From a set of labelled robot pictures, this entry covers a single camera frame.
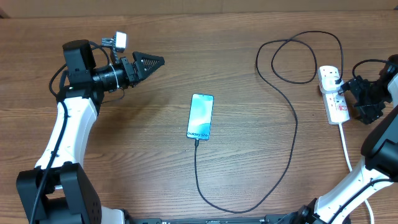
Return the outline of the white power strip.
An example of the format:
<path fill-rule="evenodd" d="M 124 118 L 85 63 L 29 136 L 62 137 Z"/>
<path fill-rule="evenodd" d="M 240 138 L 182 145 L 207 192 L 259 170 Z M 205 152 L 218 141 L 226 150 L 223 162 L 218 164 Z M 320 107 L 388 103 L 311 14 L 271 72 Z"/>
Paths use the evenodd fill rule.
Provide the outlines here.
<path fill-rule="evenodd" d="M 319 82 L 321 77 L 340 78 L 340 74 L 336 67 L 324 65 L 318 69 Z M 339 95 L 338 92 L 330 94 L 322 93 L 322 97 L 329 124 L 342 124 L 349 120 L 349 111 L 344 95 Z"/>

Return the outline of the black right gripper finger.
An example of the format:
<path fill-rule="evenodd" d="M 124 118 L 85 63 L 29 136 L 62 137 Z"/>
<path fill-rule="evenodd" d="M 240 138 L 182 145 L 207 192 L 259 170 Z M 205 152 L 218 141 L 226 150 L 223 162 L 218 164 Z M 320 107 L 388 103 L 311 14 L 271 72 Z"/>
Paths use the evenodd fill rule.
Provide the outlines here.
<path fill-rule="evenodd" d="M 360 76 L 352 78 L 341 85 L 338 94 L 342 95 L 346 91 L 350 91 L 354 96 L 358 96 L 363 90 L 363 84 L 364 80 Z"/>
<path fill-rule="evenodd" d="M 385 107 L 385 104 L 357 105 L 355 106 L 358 112 L 356 119 L 364 124 L 371 124 L 383 115 L 382 111 Z"/>

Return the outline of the blue Samsung Galaxy smartphone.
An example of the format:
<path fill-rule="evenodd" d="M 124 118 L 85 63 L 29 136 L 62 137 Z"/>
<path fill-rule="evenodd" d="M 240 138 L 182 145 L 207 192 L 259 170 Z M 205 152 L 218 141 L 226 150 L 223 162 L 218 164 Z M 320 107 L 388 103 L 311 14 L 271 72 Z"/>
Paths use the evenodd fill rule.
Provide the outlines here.
<path fill-rule="evenodd" d="M 187 126 L 187 138 L 203 141 L 210 139 L 213 105 L 213 95 L 192 95 Z"/>

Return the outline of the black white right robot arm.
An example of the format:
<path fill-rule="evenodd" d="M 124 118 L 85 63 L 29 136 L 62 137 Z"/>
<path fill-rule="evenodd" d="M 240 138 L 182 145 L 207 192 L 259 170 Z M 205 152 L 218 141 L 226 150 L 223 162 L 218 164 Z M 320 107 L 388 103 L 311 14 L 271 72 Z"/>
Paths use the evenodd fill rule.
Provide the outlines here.
<path fill-rule="evenodd" d="M 358 119 L 371 124 L 383 116 L 386 103 L 392 111 L 374 128 L 361 146 L 361 159 L 354 169 L 327 194 L 313 199 L 279 223 L 350 223 L 349 215 L 377 191 L 397 182 L 397 55 L 383 60 L 376 81 L 355 75 L 338 88 L 350 91 Z"/>

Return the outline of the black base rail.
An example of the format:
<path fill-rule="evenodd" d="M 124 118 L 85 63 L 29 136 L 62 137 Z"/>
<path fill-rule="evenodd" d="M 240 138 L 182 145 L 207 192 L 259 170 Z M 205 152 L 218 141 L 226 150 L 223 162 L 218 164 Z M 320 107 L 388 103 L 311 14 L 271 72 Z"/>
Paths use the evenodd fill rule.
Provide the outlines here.
<path fill-rule="evenodd" d="M 130 218 L 129 224 L 276 224 L 276 223 L 324 223 L 312 217 L 307 220 L 299 219 L 296 213 L 273 214 L 264 217 L 237 217 L 237 218 L 188 218 L 176 220 L 162 220 L 160 218 Z"/>

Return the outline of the white charger adapter plug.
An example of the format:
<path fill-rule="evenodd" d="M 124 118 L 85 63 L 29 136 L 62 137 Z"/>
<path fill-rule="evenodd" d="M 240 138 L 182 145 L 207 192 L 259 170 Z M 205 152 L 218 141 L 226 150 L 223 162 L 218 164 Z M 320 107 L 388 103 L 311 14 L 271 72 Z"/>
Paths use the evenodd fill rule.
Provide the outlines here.
<path fill-rule="evenodd" d="M 321 77 L 319 82 L 320 91 L 323 94 L 338 92 L 341 89 L 343 81 L 336 77 Z"/>

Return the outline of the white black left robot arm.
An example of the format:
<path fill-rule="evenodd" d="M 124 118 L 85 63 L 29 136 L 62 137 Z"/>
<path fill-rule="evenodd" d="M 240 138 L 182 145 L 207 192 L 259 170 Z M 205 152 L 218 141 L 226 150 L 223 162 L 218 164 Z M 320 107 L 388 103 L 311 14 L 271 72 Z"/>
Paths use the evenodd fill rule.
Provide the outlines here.
<path fill-rule="evenodd" d="M 74 40 L 63 45 L 65 64 L 60 77 L 57 119 L 49 143 L 31 170 L 21 171 L 16 188 L 30 223 L 133 223 L 124 209 L 102 206 L 100 198 L 83 170 L 86 145 L 104 94 L 134 87 L 164 65 L 163 57 L 133 52 L 127 58 L 109 58 L 98 68 L 94 49 L 116 48 L 113 39 L 102 45 Z"/>

